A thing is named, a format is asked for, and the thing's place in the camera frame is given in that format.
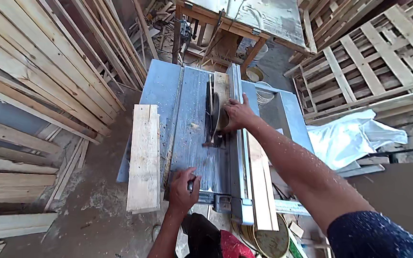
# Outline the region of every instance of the white bucket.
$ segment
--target white bucket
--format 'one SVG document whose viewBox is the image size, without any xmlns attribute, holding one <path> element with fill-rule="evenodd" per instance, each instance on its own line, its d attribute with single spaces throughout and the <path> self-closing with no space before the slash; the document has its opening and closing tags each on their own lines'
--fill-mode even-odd
<svg viewBox="0 0 413 258">
<path fill-rule="evenodd" d="M 254 40 L 251 41 L 251 44 L 249 45 L 249 47 L 247 47 L 247 54 L 248 54 L 248 51 L 251 51 L 251 49 L 254 47 L 255 44 L 256 44 L 256 42 Z M 267 44 L 264 44 L 262 46 L 261 50 L 254 57 L 253 61 L 259 61 L 261 58 L 264 57 L 264 55 L 265 55 L 265 53 L 267 53 L 267 51 L 268 51 L 268 46 L 267 46 Z"/>
</svg>

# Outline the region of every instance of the concrete floor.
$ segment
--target concrete floor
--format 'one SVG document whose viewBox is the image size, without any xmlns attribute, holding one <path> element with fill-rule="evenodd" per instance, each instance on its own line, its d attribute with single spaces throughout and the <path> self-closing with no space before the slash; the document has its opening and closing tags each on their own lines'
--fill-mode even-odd
<svg viewBox="0 0 413 258">
<path fill-rule="evenodd" d="M 283 77 L 292 66 L 287 60 L 292 54 L 281 45 L 268 42 L 269 51 L 258 63 L 264 72 L 264 81 L 276 88 L 293 91 L 290 81 Z M 146 257 L 152 246 L 154 225 L 160 225 L 168 207 L 163 201 L 160 211 L 146 214 L 128 214 L 125 210 L 127 184 L 115 179 L 132 131 L 133 105 L 140 93 L 128 91 L 112 132 L 100 145 L 89 146 L 83 169 L 76 169 L 61 200 L 52 203 L 59 213 L 49 231 L 6 240 L 0 258 L 9 257 Z M 207 216 L 208 206 L 195 205 L 194 212 Z M 232 231 L 228 215 L 210 211 L 210 221 L 219 229 Z M 187 236 L 178 235 L 176 252 L 179 257 L 188 254 Z"/>
</svg>

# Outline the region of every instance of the wooden workbench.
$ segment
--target wooden workbench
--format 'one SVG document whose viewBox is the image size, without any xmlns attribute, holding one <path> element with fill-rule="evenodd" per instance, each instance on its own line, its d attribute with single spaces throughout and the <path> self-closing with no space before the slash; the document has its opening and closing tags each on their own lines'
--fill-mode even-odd
<svg viewBox="0 0 413 258">
<path fill-rule="evenodd" d="M 225 10 L 225 13 L 219 20 L 219 12 L 222 9 Z M 231 32 L 256 41 L 253 49 L 248 52 L 246 59 L 240 66 L 242 74 L 270 37 L 277 38 L 278 43 L 290 49 L 304 53 L 309 52 L 304 43 L 301 20 L 295 0 L 274 0 L 265 5 L 257 0 L 246 1 L 243 4 L 241 1 L 229 3 L 227 0 L 211 2 L 178 0 L 175 13 L 172 63 L 177 63 L 180 50 L 180 23 L 178 20 L 181 19 L 182 15 L 198 20 L 199 24 L 203 26 L 211 24 L 216 27 L 219 24 L 217 31 Z M 210 48 L 211 45 L 204 53 L 209 53 Z"/>
</svg>

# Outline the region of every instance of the forearm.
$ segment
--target forearm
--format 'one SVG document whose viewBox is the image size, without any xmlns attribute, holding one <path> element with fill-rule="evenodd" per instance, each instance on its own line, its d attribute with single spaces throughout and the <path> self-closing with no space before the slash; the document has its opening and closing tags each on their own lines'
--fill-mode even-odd
<svg viewBox="0 0 413 258">
<path fill-rule="evenodd" d="M 251 118 L 246 129 L 324 232 L 332 220 L 344 213 L 373 210 L 346 180 L 261 118 Z"/>
<path fill-rule="evenodd" d="M 176 239 L 183 218 L 182 214 L 177 214 L 168 208 L 159 235 L 149 252 L 148 258 L 175 257 Z"/>
</svg>

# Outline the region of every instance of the sleeve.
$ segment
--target sleeve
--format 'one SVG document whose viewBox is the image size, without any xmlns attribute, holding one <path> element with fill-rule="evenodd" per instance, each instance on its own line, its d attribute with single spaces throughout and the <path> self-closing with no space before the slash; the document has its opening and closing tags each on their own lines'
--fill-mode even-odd
<svg viewBox="0 0 413 258">
<path fill-rule="evenodd" d="M 336 218 L 328 227 L 328 239 L 338 258 L 413 257 L 413 235 L 376 212 Z"/>
</svg>

